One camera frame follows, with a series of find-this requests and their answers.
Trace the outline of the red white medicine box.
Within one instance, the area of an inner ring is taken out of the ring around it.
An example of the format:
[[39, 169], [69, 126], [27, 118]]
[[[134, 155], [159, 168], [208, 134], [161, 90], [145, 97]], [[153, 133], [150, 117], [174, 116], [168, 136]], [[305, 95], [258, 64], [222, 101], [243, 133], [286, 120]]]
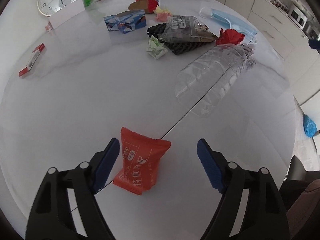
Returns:
[[31, 69], [33, 68], [33, 65], [35, 64], [38, 57], [41, 55], [44, 48], [45, 48], [45, 45], [44, 45], [44, 43], [42, 43], [33, 50], [29, 61], [27, 62], [25, 67], [19, 71], [19, 73], [18, 73], [19, 77], [22, 77], [23, 75], [25, 75], [31, 71]]

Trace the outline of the white paper card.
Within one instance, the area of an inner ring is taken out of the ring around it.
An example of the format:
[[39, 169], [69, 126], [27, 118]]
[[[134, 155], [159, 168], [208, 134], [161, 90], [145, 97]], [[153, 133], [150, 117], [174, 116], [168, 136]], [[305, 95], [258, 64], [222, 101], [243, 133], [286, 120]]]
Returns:
[[84, 4], [82, 0], [76, 0], [73, 3], [65, 6], [58, 12], [54, 13], [52, 16], [49, 16], [49, 22], [53, 29], [56, 29], [61, 24], [70, 20], [77, 14], [83, 12], [85, 10]]

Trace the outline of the small red white item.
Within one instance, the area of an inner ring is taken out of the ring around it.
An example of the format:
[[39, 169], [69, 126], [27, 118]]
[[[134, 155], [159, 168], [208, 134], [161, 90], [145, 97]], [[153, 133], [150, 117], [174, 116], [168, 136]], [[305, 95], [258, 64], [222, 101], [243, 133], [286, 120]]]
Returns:
[[53, 28], [53, 27], [52, 27], [52, 25], [51, 25], [50, 22], [45, 26], [45, 29], [46, 29], [47, 32], [51, 31], [52, 28]]

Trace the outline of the blue plastic bag on floor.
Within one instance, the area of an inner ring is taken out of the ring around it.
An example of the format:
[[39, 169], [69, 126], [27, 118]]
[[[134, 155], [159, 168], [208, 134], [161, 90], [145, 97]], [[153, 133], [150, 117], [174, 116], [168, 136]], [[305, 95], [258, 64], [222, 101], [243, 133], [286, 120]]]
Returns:
[[306, 136], [310, 138], [317, 132], [317, 125], [308, 115], [303, 115], [303, 128]]

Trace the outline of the clear snack bag with label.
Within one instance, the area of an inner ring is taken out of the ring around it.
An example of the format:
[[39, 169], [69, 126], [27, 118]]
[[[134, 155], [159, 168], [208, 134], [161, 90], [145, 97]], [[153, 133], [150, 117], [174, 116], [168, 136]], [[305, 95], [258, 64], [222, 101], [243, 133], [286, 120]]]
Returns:
[[159, 40], [165, 42], [213, 41], [213, 33], [194, 16], [174, 15], [168, 19], [164, 33]]

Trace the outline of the green paper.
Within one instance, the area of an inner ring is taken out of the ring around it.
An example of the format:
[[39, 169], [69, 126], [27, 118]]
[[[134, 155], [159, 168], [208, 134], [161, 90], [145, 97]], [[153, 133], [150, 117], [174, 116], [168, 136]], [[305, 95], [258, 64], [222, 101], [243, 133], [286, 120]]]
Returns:
[[146, 51], [156, 60], [164, 56], [168, 52], [167, 48], [164, 46], [164, 43], [160, 42], [153, 35], [151, 35], [148, 41], [148, 48]]

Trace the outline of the pink crumpled paper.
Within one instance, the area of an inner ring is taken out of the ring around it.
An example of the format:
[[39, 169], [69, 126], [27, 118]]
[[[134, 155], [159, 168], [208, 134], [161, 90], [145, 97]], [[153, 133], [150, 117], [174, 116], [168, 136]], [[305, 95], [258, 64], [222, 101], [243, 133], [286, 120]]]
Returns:
[[167, 20], [169, 19], [169, 18], [171, 18], [171, 14], [170, 13], [168, 13], [168, 12], [161, 12], [161, 13], [157, 13], [157, 15], [156, 15], [156, 20], [158, 21], [158, 22], [167, 22]]

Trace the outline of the yellow paper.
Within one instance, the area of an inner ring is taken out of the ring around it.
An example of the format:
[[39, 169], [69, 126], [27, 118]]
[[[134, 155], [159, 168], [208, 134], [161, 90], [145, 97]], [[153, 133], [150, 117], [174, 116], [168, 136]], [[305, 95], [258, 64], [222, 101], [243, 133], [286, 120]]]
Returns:
[[156, 9], [153, 11], [156, 14], [168, 14], [172, 15], [171, 11], [167, 8], [162, 9], [159, 5], [156, 7]]

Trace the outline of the orange snack packet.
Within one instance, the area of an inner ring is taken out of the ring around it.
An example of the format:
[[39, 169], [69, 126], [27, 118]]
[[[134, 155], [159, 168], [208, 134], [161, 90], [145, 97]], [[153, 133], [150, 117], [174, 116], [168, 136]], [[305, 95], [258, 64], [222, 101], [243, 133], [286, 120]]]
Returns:
[[141, 195], [151, 189], [157, 180], [160, 159], [171, 147], [171, 142], [152, 139], [128, 128], [121, 128], [123, 167], [113, 184]]

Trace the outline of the blue face mask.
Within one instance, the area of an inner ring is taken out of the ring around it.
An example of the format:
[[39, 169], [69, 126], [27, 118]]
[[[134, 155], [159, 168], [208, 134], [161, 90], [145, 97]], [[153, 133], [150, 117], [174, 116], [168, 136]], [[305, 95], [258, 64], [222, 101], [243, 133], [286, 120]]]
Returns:
[[241, 34], [244, 34], [244, 42], [246, 44], [257, 44], [257, 29], [241, 20], [240, 18], [209, 7], [201, 8], [199, 15], [202, 18], [215, 21], [216, 23], [221, 25], [223, 29], [234, 29]]

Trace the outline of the red and brown cardboard box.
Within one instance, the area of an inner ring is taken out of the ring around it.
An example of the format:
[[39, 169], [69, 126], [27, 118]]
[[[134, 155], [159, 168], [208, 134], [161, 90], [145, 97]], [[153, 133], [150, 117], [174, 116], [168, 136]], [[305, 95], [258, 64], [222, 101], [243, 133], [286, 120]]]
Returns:
[[135, 0], [128, 7], [129, 10], [144, 10], [147, 14], [153, 14], [159, 5], [159, 0]]

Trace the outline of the red paper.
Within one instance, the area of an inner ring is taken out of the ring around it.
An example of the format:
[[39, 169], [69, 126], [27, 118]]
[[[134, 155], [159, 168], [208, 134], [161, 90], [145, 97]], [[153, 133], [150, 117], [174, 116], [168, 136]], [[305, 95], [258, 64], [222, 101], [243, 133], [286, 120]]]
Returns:
[[234, 29], [223, 30], [221, 28], [219, 38], [216, 40], [216, 45], [222, 44], [240, 44], [245, 38], [245, 35]]

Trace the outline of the black mesh pouch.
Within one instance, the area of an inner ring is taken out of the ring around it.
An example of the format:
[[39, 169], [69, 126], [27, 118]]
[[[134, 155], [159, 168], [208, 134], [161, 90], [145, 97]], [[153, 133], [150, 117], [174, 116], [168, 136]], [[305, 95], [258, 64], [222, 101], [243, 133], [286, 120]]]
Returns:
[[[166, 28], [166, 23], [157, 24], [154, 26], [149, 27], [146, 32], [149, 38], [154, 36], [155, 38], [159, 39], [159, 35], [164, 33], [164, 30]], [[218, 37], [216, 35], [213, 35], [213, 41], [201, 41], [201, 42], [165, 42], [164, 45], [168, 47], [171, 52], [175, 55], [181, 55], [190, 51], [193, 51], [197, 48], [200, 48], [202, 46], [205, 46], [207, 44], [213, 43]]]

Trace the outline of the clear plastic bottle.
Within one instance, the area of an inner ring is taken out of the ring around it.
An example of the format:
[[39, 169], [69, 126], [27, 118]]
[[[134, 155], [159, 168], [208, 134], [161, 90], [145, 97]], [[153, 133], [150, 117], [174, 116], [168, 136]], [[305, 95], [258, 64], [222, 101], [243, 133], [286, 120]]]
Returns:
[[254, 67], [254, 50], [251, 44], [223, 44], [208, 50], [179, 72], [176, 99], [197, 116], [208, 117], [238, 77]]

